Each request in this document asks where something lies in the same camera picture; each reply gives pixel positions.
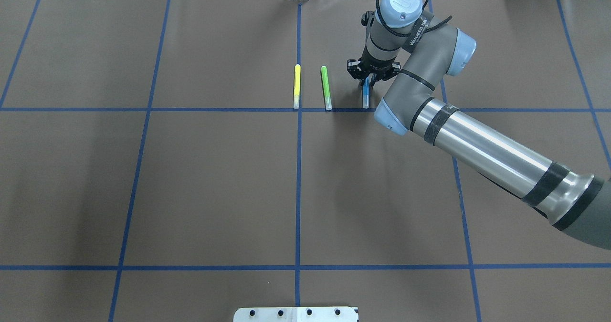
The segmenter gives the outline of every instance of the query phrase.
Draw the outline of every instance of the black tape band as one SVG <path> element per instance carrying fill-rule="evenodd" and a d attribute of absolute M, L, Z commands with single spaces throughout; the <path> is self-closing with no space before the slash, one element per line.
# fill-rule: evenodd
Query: black tape band
<path fill-rule="evenodd" d="M 435 90 L 435 86 L 432 85 L 430 82 L 428 82 L 427 80 L 417 76 L 416 74 L 413 74 L 412 72 L 410 72 L 409 70 L 405 70 L 405 69 L 401 69 L 400 73 L 403 73 L 407 76 L 409 76 L 410 78 L 418 81 L 419 83 L 422 83 L 423 85 L 425 85 L 426 87 L 428 87 L 428 89 L 430 89 L 431 91 Z"/>
<path fill-rule="evenodd" d="M 537 181 L 535 187 L 522 198 L 522 202 L 528 204 L 531 208 L 536 207 L 543 202 L 558 185 L 560 185 L 568 174 L 568 168 L 554 161 L 550 164 L 548 170 L 546 170 L 541 179 Z"/>
<path fill-rule="evenodd" d="M 585 211 L 585 209 L 590 205 L 592 200 L 596 198 L 596 195 L 598 192 L 600 192 L 600 189 L 604 183 L 605 181 L 603 179 L 594 177 L 592 182 L 588 185 L 588 188 L 585 189 L 585 191 L 581 194 L 581 197 L 579 197 L 579 199 L 573 204 L 571 209 L 567 211 L 567 213 L 565 213 L 565 215 L 563 215 L 558 222 L 554 223 L 554 227 L 560 231 L 563 231 L 571 226 L 571 224 L 575 222 L 575 220 L 577 220 L 583 211 Z"/>
<path fill-rule="evenodd" d="M 428 104 L 428 102 L 430 102 L 430 100 L 433 100 L 434 97 L 429 96 L 420 107 L 418 107 L 416 114 L 414 115 L 414 118 L 412 118 L 412 122 L 410 123 L 410 131 L 414 131 L 414 124 L 416 123 L 416 120 L 418 119 L 418 116 L 420 115 L 420 113 L 422 112 L 422 109 L 426 106 L 426 104 Z"/>
<path fill-rule="evenodd" d="M 384 49 L 381 46 L 377 45 L 376 42 L 373 41 L 372 37 L 369 37 L 369 40 L 371 41 L 371 44 L 373 44 L 373 46 L 375 46 L 376 48 L 382 50 L 382 51 L 386 51 L 386 52 L 392 52 L 392 51 L 397 51 L 399 49 L 401 49 L 401 47 L 398 47 L 396 49 Z"/>
<path fill-rule="evenodd" d="M 437 114 L 432 118 L 428 128 L 426 128 L 424 140 L 431 145 L 435 145 L 435 139 L 437 138 L 439 131 L 445 122 L 448 121 L 450 116 L 456 111 L 458 111 L 458 107 L 451 104 L 446 104 L 444 107 L 441 107 L 441 110 L 437 111 Z"/>

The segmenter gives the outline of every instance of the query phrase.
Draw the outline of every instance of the green marker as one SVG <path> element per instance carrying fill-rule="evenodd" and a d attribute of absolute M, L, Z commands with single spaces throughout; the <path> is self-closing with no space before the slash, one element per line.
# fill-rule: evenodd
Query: green marker
<path fill-rule="evenodd" d="M 333 108 L 331 105 L 331 92 L 329 91 L 329 74 L 327 74 L 327 66 L 320 67 L 320 75 L 323 78 L 323 95 L 325 96 L 325 109 L 329 111 Z"/>

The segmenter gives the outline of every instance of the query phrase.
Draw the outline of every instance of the robotic arm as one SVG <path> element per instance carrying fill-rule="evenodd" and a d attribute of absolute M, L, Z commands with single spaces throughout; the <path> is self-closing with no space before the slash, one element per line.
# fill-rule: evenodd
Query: robotic arm
<path fill-rule="evenodd" d="M 376 0 L 362 57 L 348 60 L 361 83 L 396 77 L 378 105 L 376 121 L 397 133 L 409 130 L 460 159 L 533 207 L 552 226 L 611 250 L 611 183 L 566 166 L 502 135 L 431 96 L 443 75 L 457 75 L 475 52 L 475 40 L 448 20 L 423 11 L 422 0 Z M 399 51 L 411 53 L 401 69 Z"/>

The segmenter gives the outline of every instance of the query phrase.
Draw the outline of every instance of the electrical cord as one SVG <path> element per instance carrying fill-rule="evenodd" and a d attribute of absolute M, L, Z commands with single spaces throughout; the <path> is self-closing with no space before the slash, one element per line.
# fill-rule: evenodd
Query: electrical cord
<path fill-rule="evenodd" d="M 386 31 L 390 32 L 392 35 L 395 35 L 397 37 L 405 37 L 405 38 L 411 36 L 411 33 L 399 33 L 397 31 L 391 29 L 388 26 L 388 24 L 386 24 L 386 22 L 384 21 L 384 17 L 382 16 L 382 12 L 380 11 L 380 0 L 376 0 L 376 13 L 378 14 L 380 24 L 382 24 L 382 26 L 384 26 Z M 451 19 L 452 19 L 452 16 L 449 16 L 448 18 L 445 18 L 445 20 L 443 20 L 439 24 L 437 24 L 435 26 L 431 26 L 431 27 L 425 29 L 422 33 L 424 34 L 424 33 L 430 32 L 430 31 L 435 31 L 439 27 L 442 27 L 443 25 L 447 24 L 447 22 L 449 22 Z"/>

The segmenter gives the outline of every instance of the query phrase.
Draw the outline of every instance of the white mounting plate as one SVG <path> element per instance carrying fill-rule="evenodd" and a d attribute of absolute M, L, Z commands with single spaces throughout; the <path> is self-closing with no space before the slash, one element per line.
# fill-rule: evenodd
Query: white mounting plate
<path fill-rule="evenodd" d="M 240 308 L 233 322 L 358 322 L 357 307 Z"/>

